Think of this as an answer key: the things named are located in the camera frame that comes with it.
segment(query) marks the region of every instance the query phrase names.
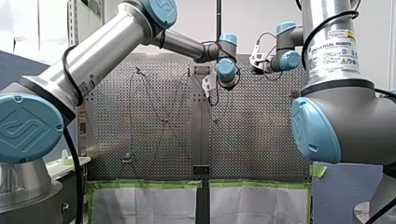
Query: perforated metal board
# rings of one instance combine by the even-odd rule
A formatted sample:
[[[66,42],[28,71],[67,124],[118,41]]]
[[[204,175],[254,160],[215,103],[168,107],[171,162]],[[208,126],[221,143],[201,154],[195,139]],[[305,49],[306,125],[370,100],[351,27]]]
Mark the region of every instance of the perforated metal board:
[[[206,133],[191,129],[205,127],[193,125],[193,118],[209,113],[191,106],[196,83],[186,75],[194,63],[173,54],[132,54],[86,99],[87,148],[94,152],[89,179],[192,179],[193,161],[207,161],[210,178],[305,181],[310,163],[292,141],[289,98],[305,84],[303,70],[270,82],[251,74],[247,55],[238,63],[240,84],[231,92],[220,89]],[[134,75],[136,67],[148,81]],[[195,133],[210,139],[207,150],[192,145]],[[127,153],[133,159],[121,162]]]
[[[96,87],[86,99],[89,179],[191,178],[189,68],[133,54]]]
[[[238,57],[238,64],[239,85],[220,90],[212,111],[211,178],[308,180],[310,162],[296,149],[290,126],[290,92],[306,84],[303,69],[270,81],[252,75],[248,56]]]

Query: label sticker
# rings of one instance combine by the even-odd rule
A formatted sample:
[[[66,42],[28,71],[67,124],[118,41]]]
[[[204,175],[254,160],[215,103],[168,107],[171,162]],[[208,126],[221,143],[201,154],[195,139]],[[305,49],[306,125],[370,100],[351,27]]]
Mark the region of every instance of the label sticker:
[[[335,30],[327,33],[327,38],[352,38],[355,39],[355,33],[351,30]]]
[[[334,38],[308,49],[309,77],[324,77],[336,70],[359,72],[356,43],[351,38]]]

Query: black cable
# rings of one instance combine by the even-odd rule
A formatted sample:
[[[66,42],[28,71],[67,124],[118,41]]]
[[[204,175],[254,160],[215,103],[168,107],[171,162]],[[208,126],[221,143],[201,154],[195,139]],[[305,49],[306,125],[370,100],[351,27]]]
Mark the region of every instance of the black cable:
[[[381,208],[378,212],[376,212],[370,219],[366,222],[366,224],[374,224],[380,217],[384,216],[390,209],[392,209],[396,205],[396,198],[387,203],[383,208]]]
[[[387,95],[387,96],[392,97],[392,98],[396,98],[396,93],[393,93],[391,91],[384,91],[384,90],[377,89],[377,88],[375,88],[374,91],[376,91],[378,93],[382,93],[382,94]]]
[[[215,45],[218,47],[219,51],[225,53],[225,54],[227,55],[227,57],[233,59],[233,60],[235,61],[235,63],[237,62],[236,58],[235,58],[231,53],[227,52],[227,50],[225,50],[225,49],[221,46],[221,44],[219,44],[218,42],[213,41],[213,40],[209,40],[209,41],[204,41],[204,42],[202,42],[201,44],[209,44],[209,43],[210,43],[210,44],[215,44]]]
[[[212,107],[219,104],[219,78],[218,77],[216,77],[216,102],[213,104],[210,96],[207,98],[207,101],[209,102],[210,106],[212,106]]]
[[[358,4],[355,7],[355,11],[357,11],[359,9],[359,7],[361,6],[361,0],[359,0]]]
[[[305,64],[305,54],[306,54],[306,50],[308,49],[309,44],[311,43],[311,41],[314,39],[315,35],[321,31],[330,21],[333,21],[335,19],[338,19],[340,17],[344,17],[347,15],[351,15],[352,16],[352,20],[356,19],[359,16],[359,12],[355,11],[355,10],[349,10],[349,11],[345,11],[345,12],[341,12],[337,15],[331,16],[329,18],[327,18],[326,20],[324,20],[323,22],[320,23],[319,26],[317,26],[312,32],[311,34],[309,34],[309,36],[306,38],[304,45],[303,45],[303,49],[301,52],[302,55],[302,64],[304,69],[306,70],[306,64]]]
[[[265,32],[265,33],[262,33],[262,34],[259,36],[259,38],[258,38],[257,41],[256,41],[256,45],[260,45],[260,41],[262,40],[262,37],[265,36],[265,35],[270,35],[271,37],[273,37],[274,39],[276,39],[276,36],[275,36],[275,35],[273,35],[273,34],[271,34],[271,33],[269,33],[269,32]]]
[[[159,46],[160,49],[162,49],[162,48],[163,48],[163,45],[165,44],[165,38],[166,38],[166,36],[165,36],[165,30],[163,30],[163,31],[161,32],[161,39],[160,39],[160,46]]]
[[[84,96],[82,95],[81,91],[79,90],[78,85],[76,84],[76,82],[72,78],[72,75],[70,74],[70,71],[69,71],[69,63],[67,62],[67,55],[76,46],[77,45],[72,46],[72,47],[70,47],[70,48],[68,48],[67,50],[64,51],[64,55],[62,55],[62,64],[64,66],[64,74],[66,75],[66,77],[69,80],[69,82],[72,84],[73,88],[76,90],[77,98],[78,98],[77,106],[79,106],[79,105],[82,105],[82,103],[84,102]]]
[[[82,170],[79,166],[79,159],[77,150],[74,146],[72,137],[70,136],[70,132],[67,128],[64,129],[64,139],[66,140],[66,144],[70,149],[70,154],[72,154],[73,164],[76,170],[76,183],[77,183],[77,214],[76,214],[76,224],[82,224],[82,212],[83,212],[83,204],[84,204],[84,193],[82,188]]]
[[[300,3],[300,0],[296,0],[296,4],[297,4],[297,7],[300,9],[300,11],[302,10],[302,8],[301,8],[301,3]]]

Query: blue joint cap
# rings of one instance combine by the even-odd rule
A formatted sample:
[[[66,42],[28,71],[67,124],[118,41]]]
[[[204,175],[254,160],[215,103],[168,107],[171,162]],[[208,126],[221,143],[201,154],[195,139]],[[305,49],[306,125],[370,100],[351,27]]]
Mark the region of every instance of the blue joint cap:
[[[294,21],[284,21],[276,27],[276,35],[280,35],[295,27],[297,27],[297,24]]]
[[[177,20],[177,6],[174,0],[142,0],[146,11],[163,29],[169,29]]]
[[[225,85],[231,84],[235,80],[235,63],[228,58],[221,59],[216,67],[216,72],[220,82]]]
[[[237,44],[238,38],[236,37],[235,34],[232,34],[232,33],[225,33],[225,34],[222,34],[222,35],[220,36],[219,40],[227,41],[227,42],[229,42],[229,43],[232,43],[232,44],[236,45],[236,44]]]
[[[297,148],[309,160],[341,161],[337,135],[326,115],[312,100],[300,97],[293,102],[291,128]]]
[[[29,94],[0,95],[0,162],[24,163],[58,144],[64,120],[50,102]]]
[[[292,70],[300,65],[301,57],[294,50],[289,50],[280,58],[279,66],[282,71]]]

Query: metal pole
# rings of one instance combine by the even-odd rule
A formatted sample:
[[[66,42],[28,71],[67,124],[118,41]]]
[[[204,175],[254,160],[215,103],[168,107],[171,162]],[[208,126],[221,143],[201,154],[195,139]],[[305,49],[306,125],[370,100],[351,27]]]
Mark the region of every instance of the metal pole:
[[[151,44],[193,58],[194,60],[200,59],[205,52],[203,44],[171,30],[165,31],[165,35],[157,35]]]
[[[221,36],[221,0],[217,1],[217,40],[219,40]]]

